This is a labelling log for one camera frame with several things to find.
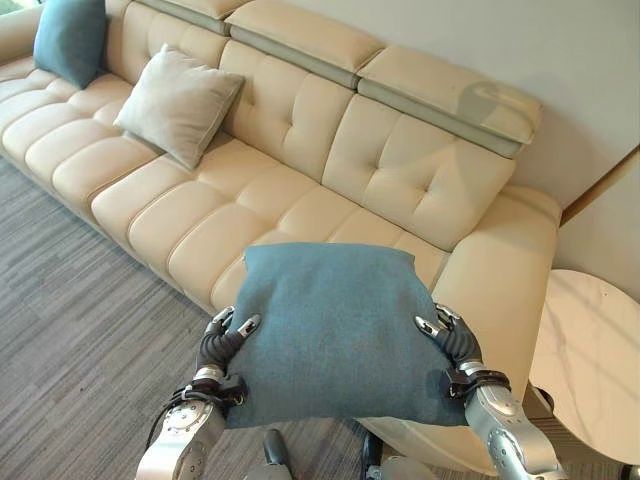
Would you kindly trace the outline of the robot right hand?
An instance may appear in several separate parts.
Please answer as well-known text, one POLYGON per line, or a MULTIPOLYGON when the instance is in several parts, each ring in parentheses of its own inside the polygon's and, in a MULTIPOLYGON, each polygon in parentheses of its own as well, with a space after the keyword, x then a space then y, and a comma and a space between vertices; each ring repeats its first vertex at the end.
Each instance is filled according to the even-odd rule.
POLYGON ((458 369, 466 363, 481 363, 480 344, 464 319, 443 304, 435 303, 434 307, 434 319, 414 317, 417 329, 433 340, 458 369))

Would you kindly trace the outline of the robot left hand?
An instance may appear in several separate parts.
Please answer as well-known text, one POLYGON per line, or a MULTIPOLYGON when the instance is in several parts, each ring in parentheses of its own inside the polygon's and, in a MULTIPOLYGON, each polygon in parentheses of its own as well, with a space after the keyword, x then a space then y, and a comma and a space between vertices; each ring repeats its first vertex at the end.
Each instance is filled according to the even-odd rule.
POLYGON ((223 378, 230 361, 261 323, 261 316, 254 314, 237 330, 232 330, 230 326, 234 312, 235 307, 228 306, 217 313, 207 325, 196 354, 195 379, 223 378))

